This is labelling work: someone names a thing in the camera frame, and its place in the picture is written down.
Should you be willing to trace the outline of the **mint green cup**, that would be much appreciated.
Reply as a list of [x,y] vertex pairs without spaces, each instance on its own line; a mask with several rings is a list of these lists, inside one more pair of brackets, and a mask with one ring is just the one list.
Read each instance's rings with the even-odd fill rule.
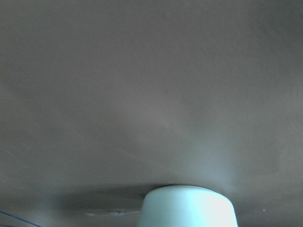
[[139,227],[237,227],[232,203],[206,188],[165,186],[149,192],[144,200]]

